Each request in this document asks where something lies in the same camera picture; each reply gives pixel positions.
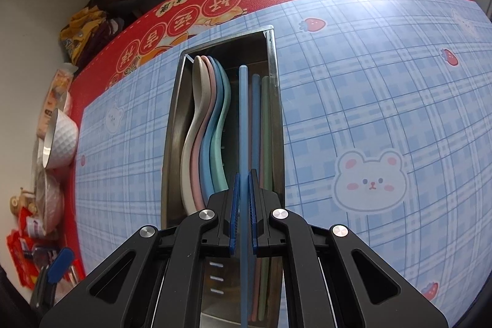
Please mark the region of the pink chopstick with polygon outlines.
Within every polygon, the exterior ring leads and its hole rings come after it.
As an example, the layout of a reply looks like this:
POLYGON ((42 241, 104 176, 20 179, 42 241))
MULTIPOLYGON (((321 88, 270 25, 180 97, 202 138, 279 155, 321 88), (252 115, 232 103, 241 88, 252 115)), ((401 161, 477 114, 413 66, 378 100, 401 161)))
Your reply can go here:
MULTIPOLYGON (((259 157, 259 162, 255 168, 257 172, 258 184, 262 181, 262 156, 259 157)), ((259 292, 260 292, 260 282, 261 282, 261 265, 262 261, 260 258, 255 259, 254 268, 254 285, 253 285, 253 310, 250 317, 251 322, 259 321, 259 292)))

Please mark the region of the blue chopstick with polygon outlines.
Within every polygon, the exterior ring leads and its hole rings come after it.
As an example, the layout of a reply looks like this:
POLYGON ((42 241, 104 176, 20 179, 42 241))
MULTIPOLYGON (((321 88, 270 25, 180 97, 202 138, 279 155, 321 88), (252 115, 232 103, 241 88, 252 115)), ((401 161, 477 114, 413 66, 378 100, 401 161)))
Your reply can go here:
POLYGON ((239 67, 239 238, 241 327, 248 326, 248 68, 239 67))
MULTIPOLYGON (((251 82, 251 168, 259 173, 260 167, 260 117, 261 117, 261 77, 259 74, 252 75, 251 82)), ((251 321, 255 322, 258 318, 259 309, 259 282, 261 275, 261 262, 254 259, 254 282, 253 282, 253 309, 251 321)))

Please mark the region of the pink spoon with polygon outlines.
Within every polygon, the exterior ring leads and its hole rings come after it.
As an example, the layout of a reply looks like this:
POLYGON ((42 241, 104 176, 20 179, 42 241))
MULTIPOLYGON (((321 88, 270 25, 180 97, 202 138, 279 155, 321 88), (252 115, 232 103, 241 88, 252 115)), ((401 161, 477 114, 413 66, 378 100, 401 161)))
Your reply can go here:
POLYGON ((208 58, 196 56, 192 70, 192 90, 195 111, 198 115, 197 128, 192 145, 191 183, 193 202, 197 211, 204 209, 206 191, 202 183, 207 180, 209 150, 207 149, 207 129, 217 97, 216 79, 213 66, 208 58))

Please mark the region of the beige spoon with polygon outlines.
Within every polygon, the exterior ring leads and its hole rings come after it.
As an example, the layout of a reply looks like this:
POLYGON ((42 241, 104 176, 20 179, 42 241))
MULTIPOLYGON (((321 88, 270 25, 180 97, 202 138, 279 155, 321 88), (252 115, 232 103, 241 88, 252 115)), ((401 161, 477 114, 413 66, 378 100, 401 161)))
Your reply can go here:
POLYGON ((196 212, 196 207, 192 197, 190 163, 192 147, 198 134, 198 129, 203 120, 201 115, 204 100, 202 89, 202 79, 204 78, 204 74, 208 74, 208 70, 206 67, 204 67, 204 63, 201 57, 196 56, 192 64, 192 98, 194 111, 190 128, 185 137, 184 147, 182 151, 182 160, 180 165, 182 200, 185 211, 188 215, 196 212))

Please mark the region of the blue spoon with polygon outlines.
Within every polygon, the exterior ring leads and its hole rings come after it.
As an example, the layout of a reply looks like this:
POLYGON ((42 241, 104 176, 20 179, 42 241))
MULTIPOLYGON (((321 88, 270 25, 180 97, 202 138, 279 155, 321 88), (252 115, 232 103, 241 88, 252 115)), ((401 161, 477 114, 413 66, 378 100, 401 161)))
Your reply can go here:
POLYGON ((216 164, 219 151, 217 150, 218 145, 215 139, 217 136, 219 115, 224 103, 224 84, 218 64, 209 57, 201 56, 201 58, 210 66, 209 78, 212 91, 209 104, 210 113, 199 153, 199 177, 202 197, 204 203, 207 203, 210 195, 215 193, 214 186, 215 181, 217 181, 214 176, 217 173, 216 164))

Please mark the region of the green spoon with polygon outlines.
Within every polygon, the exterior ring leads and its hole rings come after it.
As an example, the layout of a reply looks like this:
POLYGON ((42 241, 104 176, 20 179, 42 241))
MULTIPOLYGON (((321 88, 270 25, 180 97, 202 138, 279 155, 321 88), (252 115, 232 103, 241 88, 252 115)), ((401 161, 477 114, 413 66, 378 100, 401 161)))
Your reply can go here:
POLYGON ((215 66, 219 69, 217 82, 222 84, 222 100, 220 103, 220 112, 218 115, 215 129, 212 136, 210 148, 210 165, 213 179, 213 188, 216 192, 226 191, 228 181, 224 170, 224 125, 227 119, 228 110, 231 102, 231 87, 228 76, 220 63, 213 59, 215 66))

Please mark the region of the glass bowl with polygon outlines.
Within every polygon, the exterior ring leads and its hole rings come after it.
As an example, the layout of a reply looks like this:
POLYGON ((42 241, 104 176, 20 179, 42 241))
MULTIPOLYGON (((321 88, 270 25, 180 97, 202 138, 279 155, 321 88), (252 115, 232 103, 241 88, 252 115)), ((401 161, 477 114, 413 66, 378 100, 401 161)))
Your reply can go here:
POLYGON ((55 231, 64 213, 64 197, 56 178, 41 170, 36 181, 36 205, 44 235, 55 231))

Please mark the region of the red snack bags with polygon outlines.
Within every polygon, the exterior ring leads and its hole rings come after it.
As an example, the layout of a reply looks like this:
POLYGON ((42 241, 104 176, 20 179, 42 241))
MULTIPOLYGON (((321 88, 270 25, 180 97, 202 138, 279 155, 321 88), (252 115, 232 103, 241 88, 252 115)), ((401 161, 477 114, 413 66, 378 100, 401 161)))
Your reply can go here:
POLYGON ((37 237, 41 233, 41 223, 38 222, 36 215, 26 207, 18 209, 15 215, 18 220, 18 228, 13 229, 6 237, 7 249, 13 260, 19 282, 22 287, 34 290, 38 280, 41 265, 34 261, 34 251, 36 249, 48 250, 50 253, 59 251, 62 247, 69 247, 75 253, 74 267, 80 281, 86 276, 82 265, 79 244, 77 240, 77 228, 72 212, 68 212, 62 218, 61 225, 58 227, 58 237, 56 239, 46 239, 37 237))

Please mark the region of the small wooden toy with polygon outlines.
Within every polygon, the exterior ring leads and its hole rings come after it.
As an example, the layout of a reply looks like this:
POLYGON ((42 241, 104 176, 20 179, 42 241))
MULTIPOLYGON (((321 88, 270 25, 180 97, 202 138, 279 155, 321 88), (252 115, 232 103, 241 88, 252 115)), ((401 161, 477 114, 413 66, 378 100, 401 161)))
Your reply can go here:
POLYGON ((36 215, 38 213, 38 208, 35 193, 21 187, 20 194, 10 198, 9 208, 13 215, 19 215, 23 208, 26 208, 30 213, 36 215))

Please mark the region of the white textured bowl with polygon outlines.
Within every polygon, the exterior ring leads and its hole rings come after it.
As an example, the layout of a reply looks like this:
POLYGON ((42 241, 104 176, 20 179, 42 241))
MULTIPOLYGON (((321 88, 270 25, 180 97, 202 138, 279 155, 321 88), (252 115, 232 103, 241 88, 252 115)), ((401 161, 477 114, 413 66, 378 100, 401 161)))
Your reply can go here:
POLYGON ((53 170, 72 162, 78 139, 77 124, 64 112, 55 109, 44 138, 42 166, 53 170))

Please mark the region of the steel utensil tray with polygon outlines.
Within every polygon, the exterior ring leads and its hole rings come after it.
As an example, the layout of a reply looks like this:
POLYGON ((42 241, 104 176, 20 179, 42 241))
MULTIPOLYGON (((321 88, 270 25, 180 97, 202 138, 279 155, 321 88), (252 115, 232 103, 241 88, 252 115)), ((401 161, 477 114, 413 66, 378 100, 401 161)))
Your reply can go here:
MULTIPOLYGON (((225 38, 207 41, 195 46, 185 45, 176 57, 177 67, 169 110, 164 147, 163 180, 161 189, 161 223, 163 228, 177 226, 187 213, 181 195, 180 165, 185 137, 192 122, 192 64, 196 56, 216 59, 224 68, 231 87, 231 102, 224 125, 224 170, 228 188, 239 172, 239 67, 248 68, 248 166, 251 168, 251 82, 259 74, 269 80, 270 150, 272 162, 271 191, 279 195, 285 206, 284 134, 279 91, 279 67, 275 48, 273 26, 236 33, 225 38)), ((240 265, 239 256, 207 258, 204 268, 204 290, 199 327, 241 327, 240 322, 240 265)), ((278 327, 281 289, 283 283, 282 261, 270 258, 268 294, 264 321, 248 321, 248 327, 278 327)), ((249 273, 254 282, 253 272, 249 273)), ((253 282, 250 289, 253 309, 253 282)))

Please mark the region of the blue plaid bear mat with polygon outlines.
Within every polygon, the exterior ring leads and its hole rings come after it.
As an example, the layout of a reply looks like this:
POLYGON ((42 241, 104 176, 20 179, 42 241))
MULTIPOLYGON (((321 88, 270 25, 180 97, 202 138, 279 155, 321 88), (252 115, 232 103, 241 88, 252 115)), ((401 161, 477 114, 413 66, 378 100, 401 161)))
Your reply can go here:
POLYGON ((270 25, 286 205, 345 224, 456 323, 491 272, 491 22, 470 0, 295 0, 155 57, 84 111, 77 233, 86 271, 158 225, 181 52, 270 25))

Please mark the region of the green chopstick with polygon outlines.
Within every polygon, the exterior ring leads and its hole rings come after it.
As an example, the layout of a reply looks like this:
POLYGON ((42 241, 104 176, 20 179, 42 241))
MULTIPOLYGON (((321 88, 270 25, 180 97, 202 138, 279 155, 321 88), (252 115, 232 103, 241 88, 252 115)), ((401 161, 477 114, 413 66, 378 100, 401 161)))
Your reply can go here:
MULTIPOLYGON (((261 151, 262 151, 262 181, 261 187, 269 190, 272 186, 272 162, 270 150, 270 118, 269 118, 269 80, 263 77, 261 81, 261 151)), ((259 320, 264 321, 268 294, 269 260, 262 258, 261 286, 259 292, 259 320)))

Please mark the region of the snack packet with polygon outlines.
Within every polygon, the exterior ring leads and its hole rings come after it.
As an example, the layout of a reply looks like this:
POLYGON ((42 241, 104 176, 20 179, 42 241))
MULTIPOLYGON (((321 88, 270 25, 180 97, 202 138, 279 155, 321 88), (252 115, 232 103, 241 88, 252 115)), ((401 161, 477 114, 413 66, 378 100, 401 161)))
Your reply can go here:
POLYGON ((38 138, 45 138, 48 123, 53 115, 57 105, 62 100, 67 100, 68 92, 73 82, 73 77, 77 67, 69 62, 63 63, 54 74, 54 77, 48 87, 47 95, 42 102, 41 112, 38 118, 36 135, 38 138))

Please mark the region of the yellow and maroon clothes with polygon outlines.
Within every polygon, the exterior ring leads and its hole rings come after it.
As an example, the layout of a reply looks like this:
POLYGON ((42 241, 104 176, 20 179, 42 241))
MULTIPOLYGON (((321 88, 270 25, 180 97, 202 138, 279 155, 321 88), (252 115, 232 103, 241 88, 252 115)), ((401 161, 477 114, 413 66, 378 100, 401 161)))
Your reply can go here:
POLYGON ((123 30, 121 18, 109 18, 97 6, 85 7, 71 16, 58 34, 68 61, 77 67, 89 63, 123 30))

